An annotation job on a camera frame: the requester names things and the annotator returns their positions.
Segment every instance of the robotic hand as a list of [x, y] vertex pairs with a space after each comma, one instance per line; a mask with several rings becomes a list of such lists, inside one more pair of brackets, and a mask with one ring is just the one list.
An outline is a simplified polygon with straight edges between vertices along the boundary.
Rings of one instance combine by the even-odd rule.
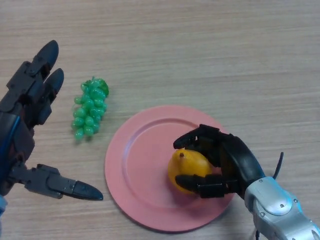
[[178, 175], [176, 183], [201, 198], [238, 194], [253, 215], [256, 238], [260, 232], [269, 240], [320, 240], [319, 228], [304, 215], [298, 198], [283, 189], [276, 182], [276, 176], [265, 175], [253, 153], [239, 137], [201, 124], [179, 137], [173, 147], [197, 151], [214, 167], [221, 168], [221, 175]]
[[59, 54], [52, 40], [32, 62], [25, 61], [7, 83], [8, 92], [0, 101], [0, 215], [7, 205], [7, 195], [15, 183], [34, 193], [60, 199], [67, 195], [77, 199], [103, 200], [102, 193], [81, 181], [62, 177], [58, 169], [42, 164], [27, 169], [35, 141], [34, 127], [43, 125], [51, 114], [64, 81], [57, 69], [50, 76]]

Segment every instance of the black cable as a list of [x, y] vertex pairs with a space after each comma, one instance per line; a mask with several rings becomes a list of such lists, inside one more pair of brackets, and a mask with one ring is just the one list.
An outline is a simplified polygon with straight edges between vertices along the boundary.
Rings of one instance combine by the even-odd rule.
[[[283, 159], [284, 159], [284, 152], [282, 151], [280, 153], [279, 161], [278, 161], [278, 164], [276, 165], [276, 168], [275, 168], [275, 171], [273, 174], [274, 179], [276, 179], [278, 177]], [[258, 230], [256, 230], [255, 231], [255, 240], [259, 240], [259, 237], [260, 237], [260, 232]]]
[[276, 165], [275, 172], [274, 172], [274, 175], [273, 175], [274, 179], [276, 179], [278, 177], [278, 174], [280, 172], [280, 168], [281, 168], [281, 164], [282, 164], [282, 160], [283, 159], [284, 159], [284, 152], [281, 152], [278, 164]]

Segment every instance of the table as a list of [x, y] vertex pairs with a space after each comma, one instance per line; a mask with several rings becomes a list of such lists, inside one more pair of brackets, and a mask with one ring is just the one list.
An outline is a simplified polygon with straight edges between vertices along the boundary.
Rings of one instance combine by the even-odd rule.
[[[27, 162], [96, 186], [102, 202], [30, 193], [16, 185], [2, 239], [247, 240], [254, 231], [236, 197], [211, 224], [162, 234], [128, 220], [104, 178], [107, 146], [133, 114], [153, 106], [197, 108], [241, 137], [268, 175], [320, 225], [320, 2], [318, 0], [2, 0], [0, 95], [50, 40], [65, 80], [52, 114], [35, 129]], [[92, 142], [74, 144], [73, 98], [92, 76], [110, 86], [109, 109]]]

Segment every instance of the plastic grapes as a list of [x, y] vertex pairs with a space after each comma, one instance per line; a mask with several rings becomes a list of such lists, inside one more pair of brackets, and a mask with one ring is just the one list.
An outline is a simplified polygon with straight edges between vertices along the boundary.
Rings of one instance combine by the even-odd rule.
[[107, 111], [105, 100], [109, 95], [109, 87], [102, 78], [92, 77], [83, 82], [81, 90], [82, 96], [74, 98], [78, 107], [73, 111], [74, 120], [71, 123], [76, 140], [98, 133], [101, 119]]

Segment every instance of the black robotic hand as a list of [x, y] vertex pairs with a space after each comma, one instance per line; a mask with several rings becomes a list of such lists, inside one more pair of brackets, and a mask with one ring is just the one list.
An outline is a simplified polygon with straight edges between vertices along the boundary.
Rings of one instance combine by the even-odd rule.
[[179, 137], [175, 149], [185, 148], [204, 155], [221, 174], [206, 177], [178, 175], [176, 183], [201, 198], [222, 198], [237, 193], [244, 198], [247, 187], [265, 177], [259, 162], [246, 144], [237, 136], [220, 132], [218, 128], [201, 124]]
[[67, 195], [101, 201], [98, 189], [62, 177], [54, 167], [38, 164], [27, 169], [25, 165], [35, 147], [34, 127], [46, 122], [64, 82], [61, 68], [50, 75], [58, 54], [58, 43], [50, 41], [32, 62], [23, 63], [6, 85], [8, 92], [0, 101], [0, 195], [7, 195], [20, 183], [31, 192], [57, 199]]

